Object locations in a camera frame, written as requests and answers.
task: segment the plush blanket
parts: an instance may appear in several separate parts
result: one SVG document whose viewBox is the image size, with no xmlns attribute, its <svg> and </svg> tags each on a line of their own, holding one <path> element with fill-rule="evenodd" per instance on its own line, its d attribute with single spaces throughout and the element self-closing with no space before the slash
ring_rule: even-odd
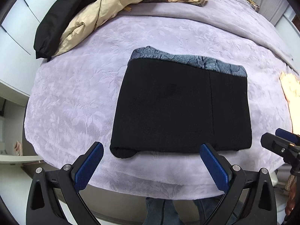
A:
<svg viewBox="0 0 300 225">
<path fill-rule="evenodd" d="M 204 14 L 205 9 L 214 12 Z M 124 14 L 38 69 L 25 118 L 26 138 L 37 154 L 61 168 L 100 141 L 104 157 L 91 185 L 165 199 L 221 194 L 197 154 L 142 152 L 122 160 L 109 150 L 130 55 L 136 48 L 152 46 L 242 65 L 248 75 L 252 147 L 222 154 L 245 170 L 265 167 L 271 172 L 283 164 L 261 147 L 260 138 L 277 128 L 292 131 L 279 76 L 281 71 L 295 72 L 285 63 L 291 60 L 287 46 L 266 19 L 242 0 L 211 0 L 205 7 L 137 4 Z"/>
</svg>

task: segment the gray curtain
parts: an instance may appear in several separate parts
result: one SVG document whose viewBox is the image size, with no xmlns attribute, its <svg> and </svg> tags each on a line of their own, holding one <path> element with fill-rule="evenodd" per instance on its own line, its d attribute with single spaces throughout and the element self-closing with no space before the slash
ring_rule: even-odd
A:
<svg viewBox="0 0 300 225">
<path fill-rule="evenodd" d="M 264 16 L 273 25 L 276 25 L 289 6 L 287 0 L 254 0 L 260 6 L 258 13 Z"/>
</svg>

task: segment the blue pants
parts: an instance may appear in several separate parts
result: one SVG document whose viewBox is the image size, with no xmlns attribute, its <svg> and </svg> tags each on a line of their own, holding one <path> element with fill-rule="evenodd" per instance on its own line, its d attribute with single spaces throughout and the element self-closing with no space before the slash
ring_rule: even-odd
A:
<svg viewBox="0 0 300 225">
<path fill-rule="evenodd" d="M 194 200 L 198 207 L 200 225 L 204 224 L 206 219 L 213 212 L 222 196 L 216 196 L 206 199 Z M 180 220 L 172 200 L 146 198 L 147 217 L 143 225 L 184 225 Z M 241 209 L 242 203 L 239 201 L 226 225 L 233 224 Z"/>
</svg>

